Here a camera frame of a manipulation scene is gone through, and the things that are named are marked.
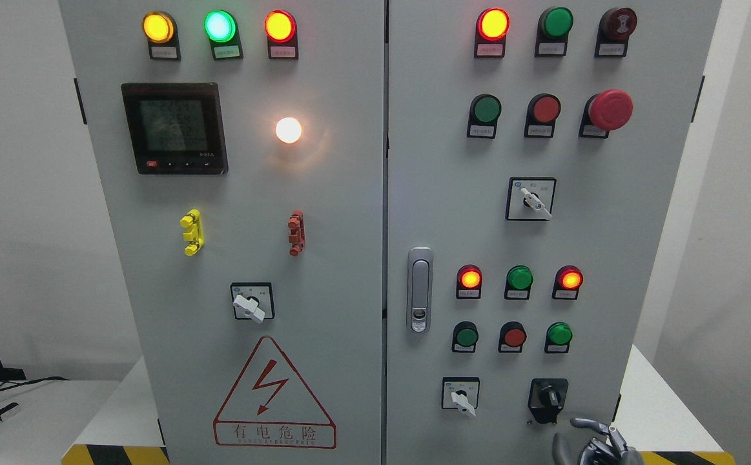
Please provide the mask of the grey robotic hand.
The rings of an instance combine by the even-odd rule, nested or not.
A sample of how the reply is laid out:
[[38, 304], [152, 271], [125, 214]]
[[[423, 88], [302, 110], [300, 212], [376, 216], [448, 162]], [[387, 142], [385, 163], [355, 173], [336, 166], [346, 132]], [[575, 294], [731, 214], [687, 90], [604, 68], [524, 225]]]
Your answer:
[[576, 429], [590, 429], [608, 438], [608, 442], [596, 437], [574, 457], [570, 443], [561, 433], [553, 436], [551, 455], [555, 464], [644, 464], [645, 461], [635, 448], [629, 446], [615, 426], [606, 426], [596, 420], [571, 418], [570, 424]]

